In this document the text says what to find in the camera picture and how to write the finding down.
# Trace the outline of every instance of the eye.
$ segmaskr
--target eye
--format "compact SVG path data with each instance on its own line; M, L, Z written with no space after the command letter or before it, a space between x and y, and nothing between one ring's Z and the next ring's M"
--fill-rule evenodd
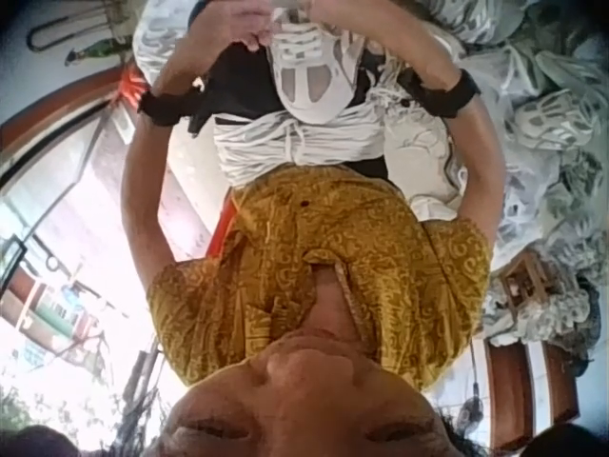
M221 440L243 440L249 436L246 430L216 419L197 421L188 424L187 428Z
M422 436L433 431L434 421L425 423L396 422L375 428L366 434L366 439L373 443L393 443Z

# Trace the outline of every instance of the red object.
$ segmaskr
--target red object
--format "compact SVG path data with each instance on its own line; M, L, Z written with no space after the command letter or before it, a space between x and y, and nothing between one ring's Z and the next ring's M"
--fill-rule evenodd
M118 94L114 103L124 100L133 109L137 109L144 92L149 88L146 78L134 62L125 66L118 85Z
M236 214L237 209L232 203L232 198L227 196L225 199L225 204L222 208L222 213L220 213L220 221L218 221L218 225L216 226L216 229L211 236L209 246L207 247L206 257L220 257L226 234L228 233L230 224L232 223L232 220L235 218Z

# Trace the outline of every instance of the yellow batik shirt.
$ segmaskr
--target yellow batik shirt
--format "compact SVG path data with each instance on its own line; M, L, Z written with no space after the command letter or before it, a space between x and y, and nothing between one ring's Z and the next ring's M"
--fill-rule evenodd
M192 385L296 329L312 265L334 266L367 354L422 389L466 348L490 248L469 221L420 223L390 184L285 167L233 193L221 257L167 267L148 290L167 360Z

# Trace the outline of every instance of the black wristband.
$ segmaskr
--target black wristband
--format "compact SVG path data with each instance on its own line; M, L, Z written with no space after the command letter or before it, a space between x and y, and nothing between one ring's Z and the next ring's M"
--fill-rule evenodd
M413 69L403 71L398 77L398 83L429 114L445 119L457 117L459 111L481 93L474 78L465 70L461 70L461 78L451 90L424 87Z
M173 127L183 117L194 114L199 107L201 95L199 89L194 87L183 95L155 96L147 90L142 95L137 112L146 114L156 126Z

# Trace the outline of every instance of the hair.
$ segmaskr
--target hair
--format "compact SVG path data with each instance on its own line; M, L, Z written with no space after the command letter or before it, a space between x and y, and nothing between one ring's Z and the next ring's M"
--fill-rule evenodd
M2 431L1 457L79 457L80 450L69 438L46 426L30 426L19 431Z

